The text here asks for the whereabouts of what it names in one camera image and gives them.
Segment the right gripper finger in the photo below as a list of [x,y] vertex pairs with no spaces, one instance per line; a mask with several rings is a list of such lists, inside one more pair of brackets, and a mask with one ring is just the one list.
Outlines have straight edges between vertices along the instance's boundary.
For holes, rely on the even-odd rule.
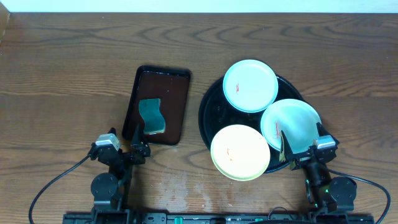
[[320,137],[331,136],[333,138],[333,136],[325,129],[325,127],[320,122],[318,122],[316,126],[317,126],[318,135]]
[[287,140],[287,137],[283,131],[281,131],[281,147],[280,147],[280,155],[279,161],[291,161],[294,158],[294,154],[292,152],[292,148]]

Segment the pale green plate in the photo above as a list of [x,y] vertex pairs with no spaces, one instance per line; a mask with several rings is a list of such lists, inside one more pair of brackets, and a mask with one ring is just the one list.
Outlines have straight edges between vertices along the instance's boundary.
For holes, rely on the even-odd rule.
[[245,113],[265,110],[275,101],[278,90],[275,72],[258,60],[236,62],[223,78],[223,93],[228,103]]
[[271,104],[261,118],[261,133],[275,150],[281,149],[284,134],[294,154],[305,152],[319,137],[318,113],[308,103],[296,99],[283,99]]

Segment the green yellow sponge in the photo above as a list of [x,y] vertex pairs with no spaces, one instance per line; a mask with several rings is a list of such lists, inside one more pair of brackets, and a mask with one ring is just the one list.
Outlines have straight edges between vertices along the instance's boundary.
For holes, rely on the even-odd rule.
[[165,131],[165,119],[160,112],[160,98],[139,102],[139,114],[144,121],[144,134],[160,134]]

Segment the yellow plate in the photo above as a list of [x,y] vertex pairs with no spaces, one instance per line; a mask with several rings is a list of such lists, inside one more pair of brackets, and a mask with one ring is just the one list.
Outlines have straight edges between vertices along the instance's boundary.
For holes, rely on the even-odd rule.
[[211,141],[210,152],[215,167],[223,175],[238,181],[258,178],[271,161],[266,139],[254,128],[242,124],[218,131]]

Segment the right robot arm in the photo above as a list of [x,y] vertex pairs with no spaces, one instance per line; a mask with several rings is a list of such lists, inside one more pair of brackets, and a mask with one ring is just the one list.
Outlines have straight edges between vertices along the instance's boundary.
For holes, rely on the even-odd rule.
[[291,170],[302,169],[306,176],[308,201],[317,206],[317,214],[347,213],[354,210],[357,184],[349,177],[330,175],[326,163],[336,157],[339,141],[317,123],[318,137],[305,152],[294,153],[287,136],[281,132],[280,160]]

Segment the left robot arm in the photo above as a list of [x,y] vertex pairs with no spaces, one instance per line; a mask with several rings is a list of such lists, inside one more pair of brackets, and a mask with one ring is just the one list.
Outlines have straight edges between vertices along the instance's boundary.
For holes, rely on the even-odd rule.
[[88,155],[92,161],[97,160],[109,167],[91,183],[94,209],[101,213],[120,211],[127,204],[132,168],[144,164],[150,156],[143,128],[139,124],[136,126],[129,152],[123,152],[116,130],[111,128],[91,145]]

